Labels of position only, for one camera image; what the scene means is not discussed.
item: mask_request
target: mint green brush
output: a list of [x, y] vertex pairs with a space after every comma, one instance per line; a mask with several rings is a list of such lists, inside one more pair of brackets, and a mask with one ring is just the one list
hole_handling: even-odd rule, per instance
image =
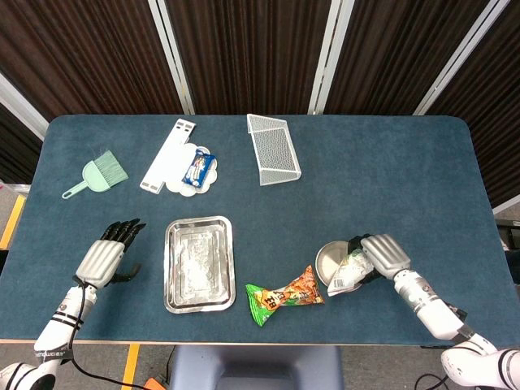
[[128, 178], [127, 172], [119, 165], [112, 152], [106, 151], [101, 157], [87, 163], [83, 168], [83, 181], [62, 194], [63, 199], [73, 197], [87, 187], [96, 193], [105, 192]]

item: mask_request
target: robotic arm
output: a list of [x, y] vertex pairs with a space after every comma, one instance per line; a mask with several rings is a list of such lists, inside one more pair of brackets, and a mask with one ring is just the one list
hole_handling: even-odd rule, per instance
[[461, 386], [493, 386], [520, 390], [520, 351], [496, 348], [465, 325], [437, 296], [430, 284], [410, 270], [410, 258], [388, 234], [361, 240], [362, 250], [419, 317], [440, 340], [460, 343], [447, 349], [441, 361], [448, 377]]
[[116, 274], [124, 252], [145, 226], [139, 219], [111, 224], [95, 241], [76, 271], [72, 287], [34, 345], [40, 366], [15, 363], [0, 371], [0, 390], [52, 390], [61, 364], [74, 358], [72, 342], [90, 310], [96, 304], [97, 290], [109, 283], [131, 280], [141, 266], [126, 275]]

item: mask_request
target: white wire basket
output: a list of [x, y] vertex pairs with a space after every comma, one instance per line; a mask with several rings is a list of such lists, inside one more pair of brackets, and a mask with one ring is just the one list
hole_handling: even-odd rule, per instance
[[248, 114], [247, 129], [253, 138], [254, 153], [257, 156], [260, 172], [260, 185], [300, 179], [300, 165], [287, 121]]

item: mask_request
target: table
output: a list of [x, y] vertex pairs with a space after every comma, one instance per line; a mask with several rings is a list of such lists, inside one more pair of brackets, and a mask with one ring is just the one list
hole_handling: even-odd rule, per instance
[[[302, 170], [298, 181], [260, 187], [240, 116], [181, 116], [191, 142], [219, 160], [218, 180], [193, 198], [147, 193], [139, 183], [179, 118], [67, 115], [49, 127], [19, 230], [0, 279], [0, 338], [36, 339], [73, 285], [86, 250], [117, 220], [146, 228], [122, 268], [130, 283], [98, 293], [79, 338], [148, 342], [438, 345], [393, 285], [378, 279], [324, 305], [284, 307], [258, 327], [245, 285], [278, 288], [329, 241], [393, 235], [439, 295], [497, 346], [520, 343], [520, 305], [505, 263], [467, 126], [451, 117], [287, 115]], [[65, 189], [111, 150], [129, 180], [106, 193]], [[163, 246], [176, 219], [232, 222], [236, 301], [214, 313], [171, 314], [163, 305]]]

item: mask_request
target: stainless steel tray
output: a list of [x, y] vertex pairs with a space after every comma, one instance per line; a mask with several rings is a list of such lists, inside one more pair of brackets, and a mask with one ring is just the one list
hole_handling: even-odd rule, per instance
[[172, 313], [224, 310], [235, 301], [231, 223], [178, 219], [166, 229], [164, 305]]

